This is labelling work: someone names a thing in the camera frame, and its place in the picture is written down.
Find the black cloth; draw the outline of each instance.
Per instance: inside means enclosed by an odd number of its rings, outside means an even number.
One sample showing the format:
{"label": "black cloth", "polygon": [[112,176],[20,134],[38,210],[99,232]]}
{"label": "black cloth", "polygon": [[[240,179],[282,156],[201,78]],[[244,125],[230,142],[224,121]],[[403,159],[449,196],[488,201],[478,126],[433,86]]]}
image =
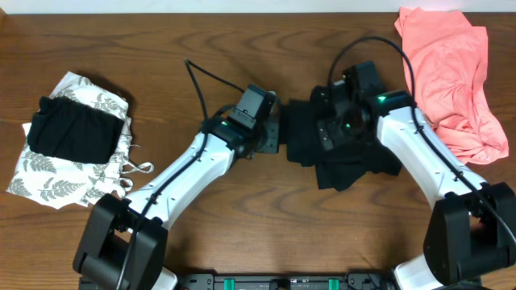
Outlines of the black cloth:
{"label": "black cloth", "polygon": [[319,189],[349,188],[366,172],[384,172],[397,176],[402,164],[379,141],[345,143],[332,151],[324,151],[319,141],[316,121],[328,114],[326,88],[316,87],[310,101],[291,100],[281,108],[281,143],[287,145],[287,160],[304,167],[315,166]]}
{"label": "black cloth", "polygon": [[106,164],[123,120],[67,97],[40,99],[27,142],[31,151],[83,164]]}

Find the pile of clothes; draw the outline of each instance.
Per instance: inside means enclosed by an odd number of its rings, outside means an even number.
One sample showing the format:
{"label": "pile of clothes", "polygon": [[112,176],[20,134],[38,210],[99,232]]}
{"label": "pile of clothes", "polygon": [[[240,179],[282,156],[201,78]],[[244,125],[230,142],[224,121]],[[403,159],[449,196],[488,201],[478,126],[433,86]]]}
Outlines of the pile of clothes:
{"label": "pile of clothes", "polygon": [[120,177],[123,165],[153,170],[150,163],[129,161],[128,106],[88,78],[68,72],[50,97],[40,99],[32,123],[23,124],[27,141],[7,192],[56,209],[94,204],[113,191],[123,197],[132,187],[130,179]]}

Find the wooden table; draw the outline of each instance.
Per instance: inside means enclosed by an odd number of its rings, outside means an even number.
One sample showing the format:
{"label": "wooden table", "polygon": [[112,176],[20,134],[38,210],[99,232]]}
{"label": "wooden table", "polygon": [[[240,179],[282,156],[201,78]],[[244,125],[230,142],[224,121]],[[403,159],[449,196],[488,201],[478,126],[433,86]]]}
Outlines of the wooden table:
{"label": "wooden table", "polygon": [[[516,14],[467,14],[489,33],[485,92],[516,142]],[[400,43],[396,14],[16,15],[0,19],[0,288],[74,289],[72,260],[90,209],[60,210],[3,192],[38,99],[68,71],[90,77],[130,102],[136,163],[153,174],[129,175],[138,188],[190,144],[202,120],[183,65],[188,56],[221,77],[274,90],[283,102],[307,99],[324,84],[337,51],[362,35]],[[339,69],[375,60],[390,89],[406,87],[396,53],[378,43],[353,50]],[[208,110],[237,102],[231,88],[199,75]],[[341,272],[387,269],[422,252],[431,214],[407,171],[368,174],[349,190],[317,190],[313,168],[279,155],[239,161],[181,215],[169,235],[166,266],[179,273]],[[472,166],[492,183],[516,186],[515,155]],[[516,286],[516,267],[485,277],[495,289]]]}

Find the white patterned cloth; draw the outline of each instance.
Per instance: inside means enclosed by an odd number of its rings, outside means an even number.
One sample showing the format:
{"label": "white patterned cloth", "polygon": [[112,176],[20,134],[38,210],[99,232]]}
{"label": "white patterned cloth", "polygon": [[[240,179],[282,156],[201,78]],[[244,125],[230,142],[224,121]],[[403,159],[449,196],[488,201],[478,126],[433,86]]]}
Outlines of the white patterned cloth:
{"label": "white patterned cloth", "polygon": [[[135,167],[129,161],[132,136],[127,102],[72,72],[68,72],[50,94],[50,98],[54,97],[67,97],[122,119],[124,125],[116,150],[107,164],[82,164],[34,153],[25,142],[7,192],[56,209],[72,203],[84,206],[94,204],[104,194],[113,191],[120,197],[125,196],[125,192],[131,190],[132,182],[121,178],[120,173],[125,173],[125,164]],[[30,126],[30,123],[23,124],[26,136]],[[153,168],[152,164],[145,163],[135,167],[133,171],[149,173]],[[129,186],[124,188],[120,180],[124,180]]]}

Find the cable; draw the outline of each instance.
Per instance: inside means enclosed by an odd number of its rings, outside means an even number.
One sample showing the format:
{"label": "cable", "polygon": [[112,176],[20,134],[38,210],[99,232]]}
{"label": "cable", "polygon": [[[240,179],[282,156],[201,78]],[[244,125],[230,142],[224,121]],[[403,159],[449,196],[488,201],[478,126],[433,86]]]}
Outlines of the cable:
{"label": "cable", "polygon": [[423,131],[423,127],[419,125],[419,121],[416,118],[417,103],[416,103],[416,98],[415,98],[416,84],[415,84],[415,78],[414,78],[414,71],[412,70],[412,65],[410,64],[409,57],[394,42],[392,42],[392,41],[390,41],[388,39],[385,39],[383,37],[380,37],[380,36],[367,36],[367,37],[363,37],[361,39],[357,39],[357,40],[353,41],[352,43],[350,43],[345,48],[343,48],[340,51],[340,53],[337,55],[337,57],[335,58],[333,63],[331,64],[330,73],[328,74],[328,90],[329,90],[328,93],[329,93],[329,97],[331,98],[331,88],[333,87],[333,83],[331,82],[331,76],[333,75],[333,72],[335,70],[335,66],[337,65],[337,62],[340,60],[340,58],[342,58],[342,56],[349,49],[351,49],[352,47],[354,47],[355,45],[357,45],[359,43],[362,43],[362,42],[365,42],[365,41],[368,41],[368,40],[378,40],[378,41],[384,42],[384,43],[390,45],[391,47],[393,47],[394,49],[396,49],[397,52],[399,52],[400,55],[402,55],[402,58],[405,60],[407,66],[409,68],[409,71],[410,71],[410,83],[411,83],[411,88],[412,88],[412,103],[411,103],[410,107],[412,109],[411,110],[412,120],[414,121],[414,125],[416,127],[416,131],[419,134],[421,134],[421,137],[428,144],[428,147],[430,147],[431,150],[446,164],[446,166],[448,166],[450,168],[450,170],[453,172],[453,174],[456,175],[456,178],[459,179],[460,181],[462,181],[462,183],[464,185],[466,185],[472,191],[472,193],[475,194],[480,199],[480,201],[485,206],[485,208],[494,216],[494,218],[497,220],[497,222],[504,228],[504,230],[510,236],[510,239],[512,240],[512,243],[516,247],[516,237],[514,237],[513,232],[510,230],[509,226],[506,224],[506,222],[503,220],[503,218],[500,217],[500,215],[497,213],[497,211],[494,209],[494,207],[491,205],[491,203],[487,199],[485,199],[485,197],[478,191],[478,189],[476,189],[475,186],[473,186],[473,184],[471,184],[464,177],[464,173],[462,171],[459,171],[457,168],[455,168],[455,166],[453,166],[453,164],[446,157],[444,157],[443,153],[441,153],[439,151],[439,149],[437,149],[435,147],[435,145],[428,139],[427,135]]}
{"label": "cable", "polygon": [[[215,76],[211,72],[206,71],[204,68],[199,67],[198,65],[194,64],[193,62],[189,61],[188,59],[185,59],[185,66],[188,70],[188,74],[190,75],[190,78],[192,79],[193,86],[195,87],[195,90],[197,91],[197,95],[199,96],[199,102],[201,103],[202,108],[202,115],[204,117],[204,120],[208,120],[208,110],[206,109],[206,103],[204,102],[204,97],[202,96],[201,88],[199,87],[199,84],[197,83],[197,79],[194,76],[194,72],[192,72],[192,68],[198,69],[202,73],[205,73],[206,75],[213,77],[215,80],[222,82],[223,84],[229,85],[237,90],[239,90],[241,93],[243,93],[243,89],[241,89],[238,85],[232,84],[229,81],[223,80],[220,77]],[[170,178],[168,178],[151,196],[149,197],[147,204],[145,204],[144,209],[142,210],[140,216],[138,217],[138,220],[136,220],[136,225],[133,228],[131,238],[129,240],[129,247],[127,248],[126,256],[123,260],[122,264],[122,270],[120,271],[120,276],[116,285],[116,290],[122,289],[122,283],[123,283],[123,277],[125,276],[125,273],[127,271],[127,265],[129,264],[129,258],[131,257],[132,249],[135,245],[136,236],[139,233],[139,230],[141,229],[141,226],[143,225],[145,221],[145,216],[147,215],[148,210],[151,208],[152,205],[156,202],[156,199],[159,195],[161,195],[161,192],[169,186],[169,184],[174,181],[180,174],[182,174],[190,165],[192,165],[195,161],[197,161],[199,158],[201,158],[202,153],[204,152],[204,148],[206,147],[206,143],[208,142],[208,134],[204,134],[204,138],[202,139],[202,145],[195,153],[195,156],[190,159],[190,161],[185,164],[182,168],[180,168],[176,173],[174,173]]]}
{"label": "cable", "polygon": [[233,87],[233,88],[235,88],[235,89],[239,90],[241,93],[243,93],[243,89],[242,89],[242,88],[240,88],[238,85],[235,85],[235,84],[233,84],[233,83],[231,83],[231,82],[229,82],[229,81],[226,81],[226,80],[224,80],[224,79],[222,79],[222,78],[220,78],[220,77],[215,76],[213,73],[206,71],[204,68],[201,68],[200,66],[198,66],[198,65],[194,64],[193,62],[191,62],[191,61],[189,61],[189,60],[185,60],[185,61],[187,61],[187,62],[188,62],[189,64],[191,64],[194,68],[196,68],[196,69],[200,70],[200,71],[201,71],[201,72],[203,72],[204,74],[206,74],[206,75],[208,75],[208,76],[210,76],[210,77],[213,77],[215,80],[220,81],[220,82],[222,82],[223,84],[229,85],[230,87]]}

